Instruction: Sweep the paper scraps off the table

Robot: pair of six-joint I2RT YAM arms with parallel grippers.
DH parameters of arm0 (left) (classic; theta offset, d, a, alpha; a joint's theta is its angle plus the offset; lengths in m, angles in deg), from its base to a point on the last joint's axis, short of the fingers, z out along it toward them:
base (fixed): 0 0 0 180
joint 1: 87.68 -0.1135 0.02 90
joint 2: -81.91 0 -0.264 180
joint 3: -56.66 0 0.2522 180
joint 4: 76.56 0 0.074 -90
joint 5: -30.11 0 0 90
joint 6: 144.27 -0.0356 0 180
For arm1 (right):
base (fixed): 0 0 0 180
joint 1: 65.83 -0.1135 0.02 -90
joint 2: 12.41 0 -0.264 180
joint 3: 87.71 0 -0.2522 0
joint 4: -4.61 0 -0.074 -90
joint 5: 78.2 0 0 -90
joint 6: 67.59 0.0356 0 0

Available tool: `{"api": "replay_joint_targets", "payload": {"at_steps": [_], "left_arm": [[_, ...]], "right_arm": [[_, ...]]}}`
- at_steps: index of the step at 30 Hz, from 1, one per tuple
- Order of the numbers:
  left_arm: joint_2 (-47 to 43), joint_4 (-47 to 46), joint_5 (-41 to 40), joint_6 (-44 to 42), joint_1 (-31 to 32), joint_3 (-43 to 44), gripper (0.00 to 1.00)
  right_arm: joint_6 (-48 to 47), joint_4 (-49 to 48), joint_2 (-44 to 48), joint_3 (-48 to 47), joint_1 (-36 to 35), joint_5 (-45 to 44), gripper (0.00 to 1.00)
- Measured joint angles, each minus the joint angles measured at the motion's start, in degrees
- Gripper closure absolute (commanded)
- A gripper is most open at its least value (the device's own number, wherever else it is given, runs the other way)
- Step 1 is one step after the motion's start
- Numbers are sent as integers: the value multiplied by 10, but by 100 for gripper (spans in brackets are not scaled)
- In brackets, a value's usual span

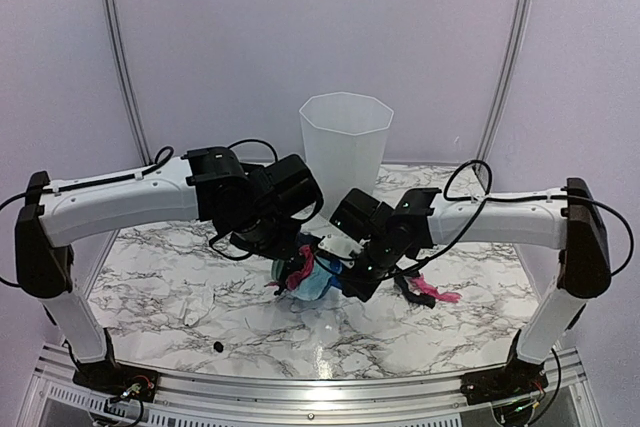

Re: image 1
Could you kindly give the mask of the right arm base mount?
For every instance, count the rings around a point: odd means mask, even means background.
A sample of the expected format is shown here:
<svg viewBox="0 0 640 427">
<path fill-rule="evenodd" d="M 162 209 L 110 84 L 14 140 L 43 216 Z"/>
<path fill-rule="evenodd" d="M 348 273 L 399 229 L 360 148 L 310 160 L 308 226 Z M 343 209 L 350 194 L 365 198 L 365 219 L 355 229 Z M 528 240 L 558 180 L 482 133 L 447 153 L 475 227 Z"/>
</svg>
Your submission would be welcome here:
<svg viewBox="0 0 640 427">
<path fill-rule="evenodd" d="M 525 395 L 549 385 L 544 363 L 533 364 L 518 357 L 519 337 L 517 332 L 504 365 L 462 375 L 460 393 L 469 405 Z"/>
</svg>

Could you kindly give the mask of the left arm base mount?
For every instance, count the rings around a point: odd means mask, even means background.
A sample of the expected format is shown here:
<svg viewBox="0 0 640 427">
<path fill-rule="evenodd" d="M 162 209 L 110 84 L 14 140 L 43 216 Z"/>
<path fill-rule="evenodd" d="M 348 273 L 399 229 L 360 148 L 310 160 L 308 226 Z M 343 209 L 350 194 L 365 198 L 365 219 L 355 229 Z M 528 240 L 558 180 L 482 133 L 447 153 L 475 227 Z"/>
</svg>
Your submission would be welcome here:
<svg viewBox="0 0 640 427">
<path fill-rule="evenodd" d="M 111 336 L 104 329 L 105 357 L 93 363 L 80 362 L 66 341 L 69 357 L 75 366 L 73 383 L 87 389 L 110 394 L 117 400 L 136 399 L 152 402 L 157 391 L 160 374 L 156 370 L 123 364 L 115 359 Z"/>
</svg>

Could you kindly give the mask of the green hand brush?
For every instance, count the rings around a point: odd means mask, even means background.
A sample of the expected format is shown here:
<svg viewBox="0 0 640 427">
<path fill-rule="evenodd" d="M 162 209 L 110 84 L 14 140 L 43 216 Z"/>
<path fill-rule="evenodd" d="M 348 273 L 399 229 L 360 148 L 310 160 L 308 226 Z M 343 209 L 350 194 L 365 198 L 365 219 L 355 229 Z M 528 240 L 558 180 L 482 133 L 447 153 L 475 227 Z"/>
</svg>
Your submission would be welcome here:
<svg viewBox="0 0 640 427">
<path fill-rule="evenodd" d="M 280 295 L 287 289 L 286 281 L 296 270 L 296 263 L 293 260 L 284 261 L 278 259 L 272 262 L 269 286 L 275 286 L 277 288 L 275 295 Z"/>
</svg>

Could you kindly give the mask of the blue plastic dustpan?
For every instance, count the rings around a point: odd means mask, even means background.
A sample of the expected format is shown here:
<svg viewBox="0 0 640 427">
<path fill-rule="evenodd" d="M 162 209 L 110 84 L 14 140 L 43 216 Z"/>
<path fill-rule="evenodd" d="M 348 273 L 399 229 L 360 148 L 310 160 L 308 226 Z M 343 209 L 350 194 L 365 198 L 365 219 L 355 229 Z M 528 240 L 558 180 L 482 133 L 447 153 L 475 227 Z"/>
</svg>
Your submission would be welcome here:
<svg viewBox="0 0 640 427">
<path fill-rule="evenodd" d="M 330 290 L 343 290 L 342 275 L 345 271 L 340 260 L 316 257 L 314 272 L 318 274 L 321 295 L 326 295 Z"/>
</svg>

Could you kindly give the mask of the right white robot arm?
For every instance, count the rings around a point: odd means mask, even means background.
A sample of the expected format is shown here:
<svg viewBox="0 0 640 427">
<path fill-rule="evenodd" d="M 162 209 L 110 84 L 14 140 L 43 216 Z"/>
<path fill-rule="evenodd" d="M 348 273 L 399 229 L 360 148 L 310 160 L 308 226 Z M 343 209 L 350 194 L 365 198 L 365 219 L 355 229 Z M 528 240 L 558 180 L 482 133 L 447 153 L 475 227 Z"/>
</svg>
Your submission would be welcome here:
<svg viewBox="0 0 640 427">
<path fill-rule="evenodd" d="M 532 317 L 517 335 L 514 358 L 501 366 L 495 385 L 515 395 L 586 304 L 610 287 L 612 271 L 598 207 L 586 183 L 570 178 L 546 191 L 449 197 L 438 188 L 412 188 L 396 205 L 352 189 L 330 222 L 362 246 L 346 276 L 346 295 L 371 298 L 403 258 L 422 268 L 419 253 L 440 255 L 459 244 L 533 246 L 559 255 L 559 270 Z"/>
</svg>

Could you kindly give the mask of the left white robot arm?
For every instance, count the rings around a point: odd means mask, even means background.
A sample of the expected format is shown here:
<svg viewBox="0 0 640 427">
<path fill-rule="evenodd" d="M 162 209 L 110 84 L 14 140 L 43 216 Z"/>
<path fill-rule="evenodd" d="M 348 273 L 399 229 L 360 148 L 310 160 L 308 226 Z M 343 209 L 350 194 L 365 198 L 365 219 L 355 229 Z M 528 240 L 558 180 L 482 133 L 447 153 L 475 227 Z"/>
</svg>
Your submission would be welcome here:
<svg viewBox="0 0 640 427">
<path fill-rule="evenodd" d="M 154 165 L 80 180 L 33 174 L 19 196 L 14 228 L 18 286 L 39 300 L 89 378 L 106 392 L 125 385 L 108 332 L 71 274 L 75 241 L 140 225 L 199 221 L 213 225 L 245 255 L 288 260 L 297 252 L 305 209 L 324 204 L 311 170 L 297 154 L 262 166 L 228 147 L 173 154 Z"/>
</svg>

